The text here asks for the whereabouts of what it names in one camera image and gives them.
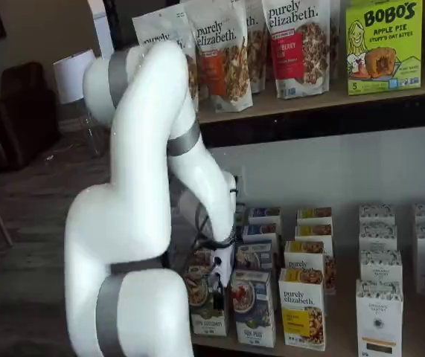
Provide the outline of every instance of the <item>white robotic arm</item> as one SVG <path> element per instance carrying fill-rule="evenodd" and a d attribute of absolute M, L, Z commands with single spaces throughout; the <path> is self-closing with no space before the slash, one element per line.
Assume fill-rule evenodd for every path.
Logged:
<path fill-rule="evenodd" d="M 87 105 L 90 85 L 102 80 L 92 73 L 85 77 Z M 110 112 L 101 117 L 104 123 Z M 155 45 L 124 92 L 112 122 L 111 157 L 111 183 L 84 190 L 68 212 L 65 300 L 75 352 L 192 356 L 188 296 L 178 274 L 150 269 L 110 275 L 114 263 L 144 261 L 167 250 L 167 164 L 207 210 L 214 240 L 227 241 L 234 233 L 234 179 L 204 147 L 187 63 L 176 44 Z"/>

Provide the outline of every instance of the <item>white wall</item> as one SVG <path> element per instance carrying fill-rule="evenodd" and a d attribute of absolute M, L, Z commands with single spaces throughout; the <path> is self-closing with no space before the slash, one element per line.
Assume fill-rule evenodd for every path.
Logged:
<path fill-rule="evenodd" d="M 54 89 L 54 62 L 89 48 L 99 54 L 87 0 L 0 0 L 0 15 L 7 33 L 0 39 L 0 77 L 6 68 L 37 61 Z"/>
<path fill-rule="evenodd" d="M 425 128 L 343 135 L 212 150 L 227 169 L 244 166 L 245 200 L 285 207 L 290 238 L 295 210 L 333 208 L 337 245 L 357 248 L 357 206 L 398 205 L 399 245 L 409 246 L 410 203 L 425 201 Z"/>

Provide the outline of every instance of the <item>wooden floor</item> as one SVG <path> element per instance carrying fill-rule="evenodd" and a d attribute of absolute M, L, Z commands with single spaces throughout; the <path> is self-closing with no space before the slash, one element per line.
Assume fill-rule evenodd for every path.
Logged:
<path fill-rule="evenodd" d="M 0 174 L 0 356 L 74 356 L 63 297 L 63 231 L 83 189 L 109 179 L 109 156 L 93 159 L 81 137 L 61 140 L 29 167 Z"/>

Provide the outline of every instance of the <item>bobo's box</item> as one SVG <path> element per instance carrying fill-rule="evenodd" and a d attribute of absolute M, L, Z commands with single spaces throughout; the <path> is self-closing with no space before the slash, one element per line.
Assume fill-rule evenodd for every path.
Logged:
<path fill-rule="evenodd" d="M 227 301 L 223 289 L 214 291 L 214 284 L 207 266 L 189 266 L 184 281 L 188 290 L 189 311 L 191 313 L 192 330 L 197 335 L 227 336 L 229 329 L 228 309 L 217 306 L 221 299 Z"/>
<path fill-rule="evenodd" d="M 285 344 L 324 351 L 325 296 L 322 273 L 282 269 L 278 280 Z"/>
<path fill-rule="evenodd" d="M 358 356 L 401 357 L 403 293 L 399 283 L 357 281 Z"/>
<path fill-rule="evenodd" d="M 266 271 L 234 271 L 231 279 L 237 338 L 241 344 L 275 346 L 270 273 Z"/>
<path fill-rule="evenodd" d="M 346 10 L 348 94 L 421 87 L 422 0 L 357 1 Z"/>

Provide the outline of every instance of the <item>wooden shelf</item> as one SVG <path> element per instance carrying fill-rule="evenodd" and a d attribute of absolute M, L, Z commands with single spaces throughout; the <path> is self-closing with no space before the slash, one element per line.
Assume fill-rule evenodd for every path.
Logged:
<path fill-rule="evenodd" d="M 348 265 L 353 265 L 355 260 L 347 259 L 347 261 L 349 262 Z M 404 268 L 405 271 L 412 271 L 412 267 L 410 265 L 405 266 Z M 338 294 L 328 298 L 327 317 L 325 320 L 327 346 L 324 352 L 286 346 L 284 344 L 283 328 L 279 317 L 277 319 L 277 339 L 275 348 L 271 349 L 239 344 L 237 341 L 237 333 L 235 331 L 233 313 L 231 314 L 232 319 L 228 337 L 208 337 L 193 334 L 192 342 L 193 344 L 201 346 L 268 356 L 355 357 L 358 355 L 355 298 L 357 272 L 354 271 L 353 274 L 349 274 L 345 270 L 353 269 L 345 269 L 345 267 L 343 267 L 342 270 L 338 271 Z M 403 357 L 424 357 L 425 297 L 419 296 L 414 292 L 412 274 L 408 274 L 407 276 L 409 277 L 409 281 L 404 282 Z"/>
<path fill-rule="evenodd" d="M 265 91 L 253 96 L 252 99 L 254 101 L 254 106 L 240 113 L 216 113 L 210 103 L 201 102 L 199 104 L 201 109 L 199 110 L 198 118 L 201 124 L 216 123 L 226 120 L 300 112 L 309 109 L 322 109 L 331 106 L 366 103 L 392 98 L 412 97 L 423 94 L 425 94 L 425 72 L 423 75 L 422 86 L 418 89 L 348 96 L 346 82 L 341 82 L 331 84 L 330 91 L 324 94 L 289 100 L 277 99 L 275 93 L 275 82 L 271 81 L 266 84 Z"/>

